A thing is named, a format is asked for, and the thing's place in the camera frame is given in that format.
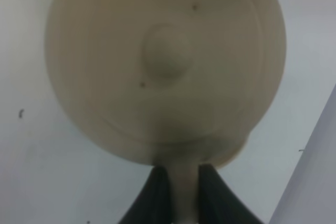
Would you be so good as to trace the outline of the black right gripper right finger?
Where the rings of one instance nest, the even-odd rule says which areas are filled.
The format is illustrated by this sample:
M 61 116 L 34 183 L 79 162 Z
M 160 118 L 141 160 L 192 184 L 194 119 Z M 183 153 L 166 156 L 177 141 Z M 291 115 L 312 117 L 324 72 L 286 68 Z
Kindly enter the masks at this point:
M 198 165 L 193 200 L 196 223 L 262 223 L 232 192 L 212 165 Z

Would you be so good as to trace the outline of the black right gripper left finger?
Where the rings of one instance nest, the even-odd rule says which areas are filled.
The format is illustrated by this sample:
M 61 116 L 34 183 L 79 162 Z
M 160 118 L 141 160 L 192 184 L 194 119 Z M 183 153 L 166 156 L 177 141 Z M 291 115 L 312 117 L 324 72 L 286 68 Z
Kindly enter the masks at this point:
M 165 224 L 173 222 L 170 182 L 162 166 L 154 167 L 136 200 L 119 221 L 121 224 Z

